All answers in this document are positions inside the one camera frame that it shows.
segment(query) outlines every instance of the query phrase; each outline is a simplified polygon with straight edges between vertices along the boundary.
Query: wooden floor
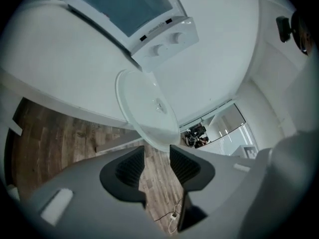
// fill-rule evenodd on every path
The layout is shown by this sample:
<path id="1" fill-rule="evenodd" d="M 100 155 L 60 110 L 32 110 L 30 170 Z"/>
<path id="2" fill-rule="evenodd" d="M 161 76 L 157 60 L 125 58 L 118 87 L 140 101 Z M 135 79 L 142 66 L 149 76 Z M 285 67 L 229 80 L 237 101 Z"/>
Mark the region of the wooden floor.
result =
<path id="1" fill-rule="evenodd" d="M 23 133 L 14 137 L 12 177 L 21 201 L 26 201 L 63 168 L 95 157 L 97 145 L 128 132 L 66 116 L 31 101 L 23 105 L 19 114 L 16 121 Z M 168 153 L 158 151 L 144 141 L 134 144 L 138 145 L 145 146 L 140 190 L 147 197 L 146 212 L 150 219 L 156 220 L 174 209 L 182 198 L 183 189 L 169 165 Z M 167 234 L 169 223 L 169 215 L 157 222 Z M 173 231 L 176 225 L 177 222 L 173 222 L 170 230 Z"/>

